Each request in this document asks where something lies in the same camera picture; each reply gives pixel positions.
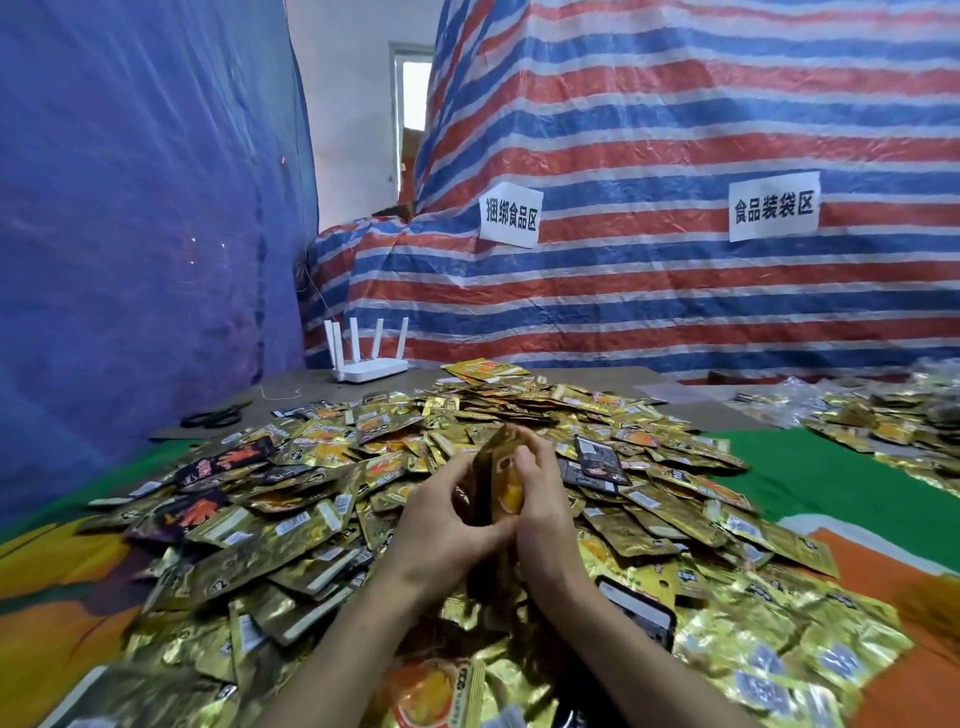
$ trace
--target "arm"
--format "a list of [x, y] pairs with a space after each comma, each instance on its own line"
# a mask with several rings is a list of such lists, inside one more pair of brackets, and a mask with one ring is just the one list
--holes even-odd
[[453, 487], [471, 460], [457, 455], [411, 496], [374, 577], [341, 610], [258, 728], [356, 726], [420, 612], [513, 540], [516, 519], [471, 528], [453, 510]]
[[516, 537], [530, 595], [633, 728], [756, 728], [745, 712], [650, 640], [600, 594], [580, 558], [553, 445], [524, 432], [516, 451], [523, 510]]

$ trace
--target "forearm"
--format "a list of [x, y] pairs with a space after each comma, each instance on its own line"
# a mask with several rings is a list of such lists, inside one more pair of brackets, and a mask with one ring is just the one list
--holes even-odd
[[344, 607], [259, 728], [354, 728], [417, 618], [415, 599], [383, 574]]
[[633, 728], [756, 728], [754, 720], [673, 657], [587, 583], [548, 617]]

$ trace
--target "black scissors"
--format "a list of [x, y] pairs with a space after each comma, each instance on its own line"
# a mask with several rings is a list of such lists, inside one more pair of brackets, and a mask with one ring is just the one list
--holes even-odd
[[224, 409], [212, 409], [208, 412], [198, 412], [195, 415], [188, 415], [180, 420], [180, 426], [216, 429], [217, 427], [236, 425], [243, 418], [240, 410], [252, 402], [253, 400], [242, 401], [225, 407]]

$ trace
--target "paper sign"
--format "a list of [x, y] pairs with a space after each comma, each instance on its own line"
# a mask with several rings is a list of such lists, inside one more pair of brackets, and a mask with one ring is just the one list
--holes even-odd
[[520, 248], [536, 248], [542, 206], [542, 192], [501, 182], [480, 196], [480, 237]]
[[820, 173], [734, 182], [728, 214], [732, 243], [815, 232], [820, 225]]

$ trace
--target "person's left hand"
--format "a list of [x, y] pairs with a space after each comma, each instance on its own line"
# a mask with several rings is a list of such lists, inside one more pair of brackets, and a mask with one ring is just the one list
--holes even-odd
[[489, 526], [466, 525], [453, 510], [453, 489], [473, 456], [457, 453], [414, 492], [374, 581], [392, 581], [417, 611], [449, 595], [469, 569], [511, 542], [517, 517]]

